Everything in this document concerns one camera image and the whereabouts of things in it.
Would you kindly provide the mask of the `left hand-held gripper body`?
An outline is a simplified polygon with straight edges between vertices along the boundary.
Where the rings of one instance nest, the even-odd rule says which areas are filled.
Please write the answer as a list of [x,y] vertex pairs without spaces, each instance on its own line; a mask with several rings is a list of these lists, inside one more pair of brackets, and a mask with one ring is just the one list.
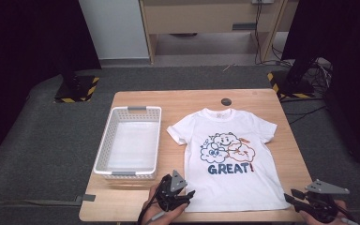
[[156,200],[163,211],[172,211],[188,199],[180,196],[180,192],[187,186],[186,180],[176,170],[165,175],[157,188]]

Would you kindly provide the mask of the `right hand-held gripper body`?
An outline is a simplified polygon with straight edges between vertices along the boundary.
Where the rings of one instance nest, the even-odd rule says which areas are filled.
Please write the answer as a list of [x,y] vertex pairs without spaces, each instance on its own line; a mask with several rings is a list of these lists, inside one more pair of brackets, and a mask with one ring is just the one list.
[[333,194],[349,194],[345,187],[338,187],[322,180],[316,179],[305,187],[305,196],[312,207],[310,213],[320,222],[332,222],[339,212],[348,215],[348,212],[338,206],[333,199]]

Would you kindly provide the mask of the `white printed T-shirt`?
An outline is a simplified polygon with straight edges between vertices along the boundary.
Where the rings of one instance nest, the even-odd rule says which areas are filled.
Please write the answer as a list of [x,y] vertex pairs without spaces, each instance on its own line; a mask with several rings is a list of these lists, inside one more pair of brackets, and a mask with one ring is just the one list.
[[236,109],[202,109],[167,128],[186,147],[186,192],[194,191],[189,212],[282,210],[284,199],[267,143],[277,126]]

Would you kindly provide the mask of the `white plastic basket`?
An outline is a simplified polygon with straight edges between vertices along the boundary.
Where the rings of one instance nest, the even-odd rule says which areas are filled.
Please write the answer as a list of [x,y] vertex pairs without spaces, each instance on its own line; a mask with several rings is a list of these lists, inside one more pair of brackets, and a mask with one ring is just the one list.
[[157,106],[112,108],[93,172],[106,179],[155,179],[161,113]]

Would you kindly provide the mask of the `person's right hand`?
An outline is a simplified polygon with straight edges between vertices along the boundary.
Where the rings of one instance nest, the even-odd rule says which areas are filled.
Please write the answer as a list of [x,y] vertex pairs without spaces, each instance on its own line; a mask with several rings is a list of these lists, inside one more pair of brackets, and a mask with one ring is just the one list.
[[307,225],[359,225],[358,223],[348,219],[343,213],[338,212],[335,219],[330,223],[321,223],[316,220],[313,216],[305,211],[300,211],[299,214],[306,222]]

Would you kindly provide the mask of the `person's left hand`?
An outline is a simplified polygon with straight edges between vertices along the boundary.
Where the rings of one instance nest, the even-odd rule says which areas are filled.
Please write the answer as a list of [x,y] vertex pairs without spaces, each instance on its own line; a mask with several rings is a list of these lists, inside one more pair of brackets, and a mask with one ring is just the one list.
[[148,199],[142,206],[140,225],[170,225],[186,209],[184,205],[180,205],[170,212],[164,212],[158,203],[155,202],[155,192],[157,188],[158,185],[150,187]]

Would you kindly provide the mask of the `grey tape strip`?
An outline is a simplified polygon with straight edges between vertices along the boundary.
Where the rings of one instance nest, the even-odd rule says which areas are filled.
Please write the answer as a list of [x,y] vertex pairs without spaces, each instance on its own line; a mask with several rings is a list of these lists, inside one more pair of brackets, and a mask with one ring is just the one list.
[[78,205],[82,205],[83,202],[93,202],[95,200],[95,198],[96,198],[96,196],[91,195],[91,194],[78,195],[75,198],[75,203]]

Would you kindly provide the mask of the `black stand with striped base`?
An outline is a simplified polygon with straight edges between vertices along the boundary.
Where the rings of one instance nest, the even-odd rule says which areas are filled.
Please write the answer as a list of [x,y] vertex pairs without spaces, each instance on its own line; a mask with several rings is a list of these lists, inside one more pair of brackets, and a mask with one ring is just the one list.
[[54,53],[54,64],[58,68],[63,78],[62,84],[55,94],[55,101],[88,101],[94,93],[98,78],[96,76],[79,77],[71,68],[65,53],[60,48],[56,48]]
[[314,98],[314,87],[304,78],[309,68],[307,59],[296,59],[289,69],[271,71],[267,78],[279,98]]

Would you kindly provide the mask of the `dark curtain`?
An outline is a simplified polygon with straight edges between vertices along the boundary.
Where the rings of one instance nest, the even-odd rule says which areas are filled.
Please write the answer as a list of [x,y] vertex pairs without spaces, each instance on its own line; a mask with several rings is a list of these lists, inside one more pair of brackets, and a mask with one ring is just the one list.
[[282,57],[294,61],[286,79],[291,85],[316,59],[332,64],[329,90],[360,154],[360,0],[299,0]]
[[80,0],[0,0],[0,144],[35,85],[99,67]]

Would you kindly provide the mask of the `light wooden desk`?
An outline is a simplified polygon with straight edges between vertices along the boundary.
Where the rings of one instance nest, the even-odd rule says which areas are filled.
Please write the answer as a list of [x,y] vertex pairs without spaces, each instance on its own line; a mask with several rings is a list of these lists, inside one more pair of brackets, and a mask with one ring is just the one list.
[[299,0],[139,0],[147,44],[161,34],[231,33],[234,23],[256,23],[255,43],[265,61],[278,32],[287,32]]

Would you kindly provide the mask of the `white panel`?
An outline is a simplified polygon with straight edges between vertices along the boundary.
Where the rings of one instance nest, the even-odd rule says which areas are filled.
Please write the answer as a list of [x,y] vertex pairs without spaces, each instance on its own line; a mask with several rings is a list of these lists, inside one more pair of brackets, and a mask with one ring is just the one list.
[[139,0],[79,0],[101,60],[148,59]]

